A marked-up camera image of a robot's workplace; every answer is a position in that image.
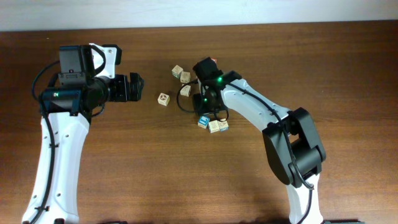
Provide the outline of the wooden block blue letter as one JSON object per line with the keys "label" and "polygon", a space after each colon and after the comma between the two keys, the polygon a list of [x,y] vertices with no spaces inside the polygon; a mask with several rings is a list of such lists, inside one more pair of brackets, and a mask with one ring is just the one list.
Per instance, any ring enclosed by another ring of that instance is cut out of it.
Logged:
{"label": "wooden block blue letter", "polygon": [[208,123],[210,122],[210,118],[207,116],[200,116],[200,119],[198,120],[198,126],[206,129],[208,127]]}

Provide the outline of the wooden block ring picture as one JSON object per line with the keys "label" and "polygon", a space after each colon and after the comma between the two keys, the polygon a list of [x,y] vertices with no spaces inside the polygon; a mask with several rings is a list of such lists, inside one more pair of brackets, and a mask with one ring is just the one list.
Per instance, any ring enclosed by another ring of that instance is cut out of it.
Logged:
{"label": "wooden block ring picture", "polygon": [[170,96],[165,93],[160,93],[157,101],[160,105],[167,106],[170,101]]}

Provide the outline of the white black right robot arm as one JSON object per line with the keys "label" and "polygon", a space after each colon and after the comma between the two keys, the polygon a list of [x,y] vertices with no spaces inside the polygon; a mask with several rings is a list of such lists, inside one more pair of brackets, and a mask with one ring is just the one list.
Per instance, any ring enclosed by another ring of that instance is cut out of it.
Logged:
{"label": "white black right robot arm", "polygon": [[326,152],[310,113],[273,103],[237,72],[218,69],[212,58],[199,61],[193,71],[206,108],[234,110],[261,131],[269,166],[287,189],[289,221],[324,223],[318,181]]}

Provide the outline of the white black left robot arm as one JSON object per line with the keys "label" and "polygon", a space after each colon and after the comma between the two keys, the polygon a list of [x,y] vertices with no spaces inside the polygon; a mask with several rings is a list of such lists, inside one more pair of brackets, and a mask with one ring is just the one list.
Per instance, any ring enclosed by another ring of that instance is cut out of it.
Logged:
{"label": "white black left robot arm", "polygon": [[42,143],[34,189],[23,223],[78,223],[80,159],[91,120],[107,102],[139,101],[144,80],[119,75],[122,50],[116,44],[59,48],[60,66],[34,100],[42,116]]}

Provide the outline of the wooden block number 2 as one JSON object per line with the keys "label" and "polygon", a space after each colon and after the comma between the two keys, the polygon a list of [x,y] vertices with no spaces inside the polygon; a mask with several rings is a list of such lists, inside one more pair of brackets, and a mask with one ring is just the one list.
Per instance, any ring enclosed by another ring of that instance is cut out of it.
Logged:
{"label": "wooden block number 2", "polygon": [[220,130],[220,126],[218,124],[218,121],[217,120],[210,121],[208,123],[208,129],[209,129],[210,133],[218,132]]}

